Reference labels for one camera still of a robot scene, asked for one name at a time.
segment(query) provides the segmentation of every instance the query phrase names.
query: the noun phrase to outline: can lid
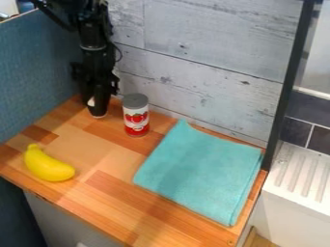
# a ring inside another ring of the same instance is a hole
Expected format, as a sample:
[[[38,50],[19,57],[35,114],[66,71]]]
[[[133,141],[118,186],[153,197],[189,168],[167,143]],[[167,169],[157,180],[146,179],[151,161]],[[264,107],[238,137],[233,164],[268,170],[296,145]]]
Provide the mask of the can lid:
[[[142,94],[130,94],[123,98],[123,107],[140,109],[148,104],[148,97]]]

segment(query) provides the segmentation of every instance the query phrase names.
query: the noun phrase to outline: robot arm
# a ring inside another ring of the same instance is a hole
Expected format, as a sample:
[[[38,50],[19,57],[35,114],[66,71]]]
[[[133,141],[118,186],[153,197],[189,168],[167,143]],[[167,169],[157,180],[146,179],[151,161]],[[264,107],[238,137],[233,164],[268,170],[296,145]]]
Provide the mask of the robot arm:
[[[105,0],[31,0],[42,12],[68,31],[77,31],[82,63],[71,63],[72,79],[78,82],[83,102],[91,114],[101,118],[107,113],[111,95],[118,91],[119,78],[112,70],[116,64],[116,45],[111,42],[112,25]],[[63,21],[50,9],[68,15]]]

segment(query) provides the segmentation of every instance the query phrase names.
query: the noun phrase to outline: can label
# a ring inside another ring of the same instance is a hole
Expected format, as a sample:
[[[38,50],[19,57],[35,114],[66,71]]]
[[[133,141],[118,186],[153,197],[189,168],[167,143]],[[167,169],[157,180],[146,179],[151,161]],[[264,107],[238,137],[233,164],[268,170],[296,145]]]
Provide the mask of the can label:
[[[140,109],[124,110],[124,124],[127,134],[131,136],[142,136],[149,131],[149,107],[148,105]]]

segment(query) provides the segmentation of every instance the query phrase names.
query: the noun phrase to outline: metal frame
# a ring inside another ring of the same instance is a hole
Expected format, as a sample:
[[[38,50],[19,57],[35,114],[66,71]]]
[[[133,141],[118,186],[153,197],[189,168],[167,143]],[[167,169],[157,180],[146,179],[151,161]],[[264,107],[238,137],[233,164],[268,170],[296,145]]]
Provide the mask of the metal frame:
[[[310,51],[312,44],[312,42],[306,43],[306,40],[313,38],[316,26],[314,25],[314,28],[311,27],[313,26],[312,23],[314,19],[317,21],[318,12],[322,2],[323,0],[305,0],[303,3],[293,48],[289,58],[287,74],[280,94],[270,137],[268,139],[267,149],[261,165],[261,168],[265,171],[270,170],[273,157],[276,155],[276,151],[281,145],[279,137],[289,104],[289,97],[296,80],[302,78],[302,76],[299,75],[304,72],[306,66],[306,54]]]

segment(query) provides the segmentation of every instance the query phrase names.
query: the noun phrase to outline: white cabinet door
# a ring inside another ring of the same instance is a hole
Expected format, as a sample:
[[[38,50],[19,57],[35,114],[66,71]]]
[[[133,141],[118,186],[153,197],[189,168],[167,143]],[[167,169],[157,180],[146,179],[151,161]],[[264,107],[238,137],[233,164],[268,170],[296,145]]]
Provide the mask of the white cabinet door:
[[[17,4],[15,0],[1,0],[0,13],[7,15],[18,14]]]

